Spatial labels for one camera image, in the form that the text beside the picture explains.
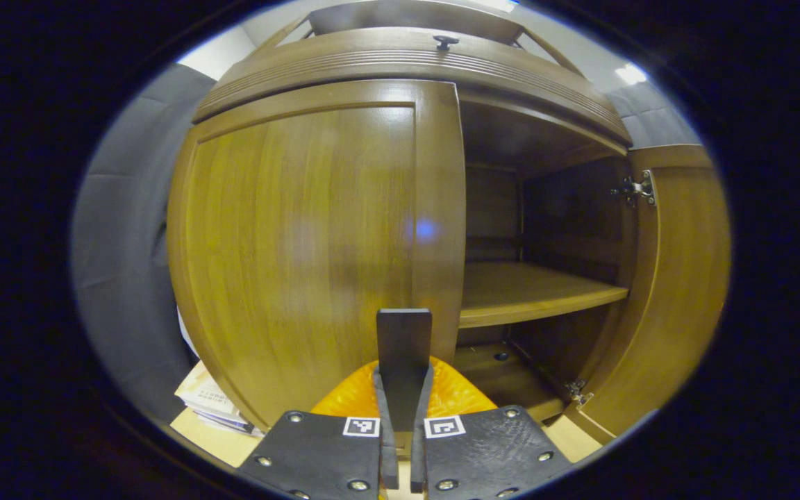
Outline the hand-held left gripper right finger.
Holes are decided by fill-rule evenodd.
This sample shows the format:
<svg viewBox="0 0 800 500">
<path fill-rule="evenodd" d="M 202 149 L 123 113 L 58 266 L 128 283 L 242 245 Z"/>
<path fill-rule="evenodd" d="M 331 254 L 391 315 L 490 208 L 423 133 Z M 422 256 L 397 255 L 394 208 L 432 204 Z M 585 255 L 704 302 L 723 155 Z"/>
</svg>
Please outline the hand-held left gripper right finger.
<svg viewBox="0 0 800 500">
<path fill-rule="evenodd" d="M 432 359 L 410 452 L 410 486 L 426 499 L 517 499 L 574 464 L 523 406 L 496 406 Z"/>
</svg>

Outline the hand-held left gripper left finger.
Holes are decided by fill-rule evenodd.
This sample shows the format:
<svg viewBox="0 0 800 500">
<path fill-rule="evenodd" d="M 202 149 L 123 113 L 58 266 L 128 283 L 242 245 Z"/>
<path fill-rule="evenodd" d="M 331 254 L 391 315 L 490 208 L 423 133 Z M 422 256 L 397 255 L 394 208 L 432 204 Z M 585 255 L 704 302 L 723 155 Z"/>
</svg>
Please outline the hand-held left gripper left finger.
<svg viewBox="0 0 800 500">
<path fill-rule="evenodd" d="M 369 362 L 311 410 L 284 412 L 238 474 L 285 499 L 383 499 L 398 466 L 377 369 Z"/>
</svg>

